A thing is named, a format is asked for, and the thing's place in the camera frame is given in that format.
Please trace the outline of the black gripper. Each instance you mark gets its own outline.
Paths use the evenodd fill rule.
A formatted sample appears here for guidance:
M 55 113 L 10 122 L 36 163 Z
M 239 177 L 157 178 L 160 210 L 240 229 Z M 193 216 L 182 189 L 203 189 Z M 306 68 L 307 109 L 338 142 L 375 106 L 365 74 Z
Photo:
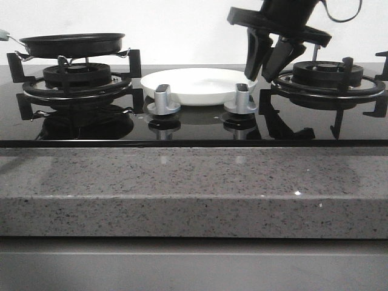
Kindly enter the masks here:
M 331 40 L 328 33 L 306 26 L 317 3 L 272 0 L 264 1 L 259 11 L 230 8 L 227 21 L 231 25 L 248 28 L 244 71 L 247 79 L 255 81 L 263 64 L 261 75 L 267 82 L 272 82 L 282 69 L 305 52 L 304 41 L 327 46 Z M 271 33 L 282 36 L 278 38 L 274 48 L 271 48 Z

